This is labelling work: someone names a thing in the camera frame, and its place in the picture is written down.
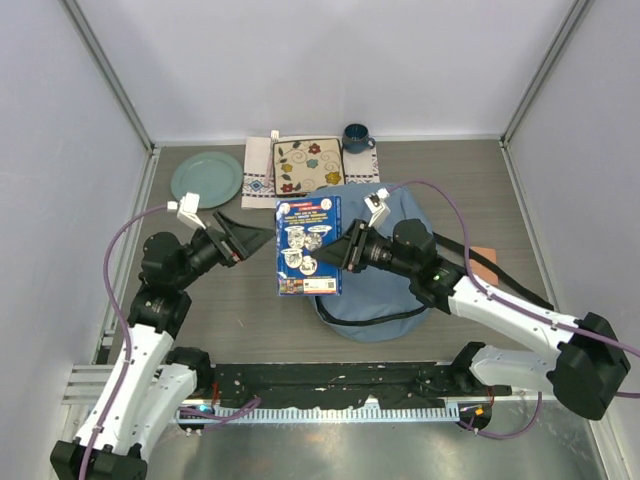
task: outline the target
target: fork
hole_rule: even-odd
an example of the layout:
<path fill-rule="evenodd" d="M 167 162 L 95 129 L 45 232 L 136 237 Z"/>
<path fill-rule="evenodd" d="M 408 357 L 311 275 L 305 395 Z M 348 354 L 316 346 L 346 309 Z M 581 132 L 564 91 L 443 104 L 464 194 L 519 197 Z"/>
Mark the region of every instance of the fork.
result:
<path fill-rule="evenodd" d="M 271 175 L 273 174 L 273 146 L 280 140 L 280 131 L 271 130 L 271 144 L 269 145 L 269 161 L 267 162 L 267 173 L 264 176 L 264 186 L 271 184 Z"/>

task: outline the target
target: white wall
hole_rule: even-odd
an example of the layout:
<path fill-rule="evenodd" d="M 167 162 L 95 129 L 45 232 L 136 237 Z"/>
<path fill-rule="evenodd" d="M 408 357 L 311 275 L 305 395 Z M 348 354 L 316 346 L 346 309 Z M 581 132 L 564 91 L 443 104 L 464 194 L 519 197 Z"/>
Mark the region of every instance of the white wall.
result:
<path fill-rule="evenodd" d="M 561 307 L 640 346 L 640 2 L 596 1 L 513 142 Z M 640 391 L 640 363 L 623 385 Z M 615 400 L 640 478 L 638 400 Z"/>
<path fill-rule="evenodd" d="M 159 141 L 501 134 L 573 0 L 80 0 Z"/>
<path fill-rule="evenodd" d="M 145 154 L 57 1 L 4 0 L 0 44 L 0 476 L 43 479 Z"/>

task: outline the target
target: blue cloth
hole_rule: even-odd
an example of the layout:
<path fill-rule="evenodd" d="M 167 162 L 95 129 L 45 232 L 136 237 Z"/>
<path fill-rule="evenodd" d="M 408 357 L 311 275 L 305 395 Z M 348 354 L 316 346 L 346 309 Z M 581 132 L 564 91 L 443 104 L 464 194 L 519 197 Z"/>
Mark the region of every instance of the blue cloth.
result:
<path fill-rule="evenodd" d="M 375 193 L 382 187 L 391 187 L 386 183 L 348 184 L 327 187 L 307 195 L 320 197 L 339 195 L 342 198 L 342 232 L 346 232 L 351 222 L 360 218 L 369 221 L 371 212 L 364 203 L 364 197 Z M 378 228 L 378 232 L 390 237 L 393 227 L 400 220 L 418 218 L 431 232 L 431 224 L 426 219 L 415 199 L 406 188 L 395 190 L 387 199 L 391 213 Z M 309 297 L 316 308 L 316 297 Z M 402 314 L 419 309 L 423 305 L 409 292 L 409 279 L 390 272 L 367 267 L 361 273 L 343 272 L 342 295 L 325 296 L 320 300 L 324 308 L 334 318 L 347 321 L 364 321 L 374 318 Z M 328 325 L 340 335 L 359 342 L 381 342 L 410 333 L 427 318 L 429 310 L 409 318 L 391 320 L 371 326 Z"/>

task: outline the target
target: black strap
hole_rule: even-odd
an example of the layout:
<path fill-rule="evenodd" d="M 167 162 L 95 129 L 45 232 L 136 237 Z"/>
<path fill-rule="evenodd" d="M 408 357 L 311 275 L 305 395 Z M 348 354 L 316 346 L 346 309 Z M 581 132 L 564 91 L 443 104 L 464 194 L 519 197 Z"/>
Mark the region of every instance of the black strap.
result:
<path fill-rule="evenodd" d="M 456 242 L 455 240 L 451 240 L 450 238 L 445 237 L 444 235 L 440 235 L 439 233 L 433 232 L 433 237 L 436 239 L 436 243 L 447 250 L 452 251 L 453 253 L 464 256 L 464 245 Z M 544 308 L 546 310 L 553 310 L 553 305 L 547 302 L 544 298 L 539 295 L 533 293 L 528 288 L 523 287 L 518 283 L 516 279 L 511 277 L 507 272 L 502 270 L 498 265 L 493 263 L 487 257 L 480 255 L 478 252 L 473 249 L 469 252 L 469 258 L 471 260 L 475 260 L 483 267 L 488 268 L 493 273 L 498 276 L 498 279 L 502 281 L 507 287 L 511 288 L 514 292 L 520 295 L 525 300 L 533 303 L 534 305 L 539 306 L 540 308 Z"/>
<path fill-rule="evenodd" d="M 446 248 L 447 250 L 452 251 L 457 255 L 464 256 L 464 245 L 456 242 L 455 240 L 451 240 L 450 238 L 440 235 L 439 233 L 436 233 L 436 232 L 433 232 L 433 236 L 436 239 L 436 243 L 438 245 L 442 246 L 443 248 Z M 491 270 L 493 273 L 495 273 L 498 276 L 498 279 L 500 281 L 502 281 L 506 286 L 511 288 L 514 292 L 516 292 L 525 300 L 533 303 L 534 305 L 539 306 L 540 308 L 544 308 L 546 310 L 554 310 L 553 305 L 551 305 L 544 298 L 535 294 L 528 288 L 520 285 L 517 282 L 517 280 L 515 280 L 513 277 L 507 274 L 507 272 L 502 270 L 498 265 L 493 263 L 487 257 L 480 255 L 478 252 L 471 249 L 471 251 L 469 252 L 469 258 L 471 258 L 471 260 L 475 260 L 483 267 L 486 267 L 489 270 Z M 327 311 L 327 309 L 322 304 L 322 297 L 317 296 L 315 300 L 316 300 L 316 307 L 318 309 L 318 313 L 320 314 L 320 317 L 322 317 L 322 319 L 325 322 L 331 325 L 339 325 L 341 327 L 370 327 L 372 325 L 380 325 L 381 323 L 391 322 L 393 320 L 402 320 L 405 318 L 413 317 L 415 315 L 419 315 L 427 309 L 427 307 L 423 305 L 422 307 L 416 308 L 415 310 L 411 310 L 409 312 L 394 313 L 393 315 L 384 315 L 382 317 L 372 318 L 371 320 L 364 320 L 364 321 L 341 320 L 339 318 L 334 317 Z"/>

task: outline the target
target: gray floor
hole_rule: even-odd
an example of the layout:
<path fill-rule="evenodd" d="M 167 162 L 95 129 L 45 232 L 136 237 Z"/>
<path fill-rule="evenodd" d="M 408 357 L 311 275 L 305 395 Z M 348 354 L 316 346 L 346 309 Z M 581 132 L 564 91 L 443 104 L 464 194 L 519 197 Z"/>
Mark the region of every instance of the gray floor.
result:
<path fill-rule="evenodd" d="M 171 176 L 182 161 L 212 149 L 243 161 L 243 146 L 163 148 L 149 206 L 172 199 Z M 381 142 L 378 157 L 383 181 L 422 177 L 441 185 L 465 215 L 473 244 L 495 248 L 506 271 L 544 293 L 498 142 Z M 458 221 L 444 200 L 426 187 L 411 189 L 435 230 L 461 240 Z M 242 210 L 239 194 L 222 210 L 242 223 L 273 225 L 272 211 Z M 182 241 L 192 233 L 168 214 L 144 221 L 125 305 L 138 287 L 142 242 L 162 230 L 176 233 Z M 216 267 L 193 284 L 188 290 L 193 305 L 177 344 L 207 350 L 216 362 L 451 360 L 470 340 L 519 348 L 497 332 L 439 312 L 405 338 L 381 344 L 346 340 L 320 322 L 307 299 L 275 295 L 274 252 L 271 242 L 249 261 L 233 269 Z"/>
<path fill-rule="evenodd" d="M 532 402 L 499 403 L 491 430 L 512 432 L 521 428 L 533 409 Z M 536 428 L 505 441 L 475 437 L 454 424 L 437 423 L 226 426 L 201 438 L 181 436 L 159 443 L 150 459 L 147 478 L 607 478 L 595 452 L 587 422 L 568 414 L 556 402 L 545 402 Z"/>

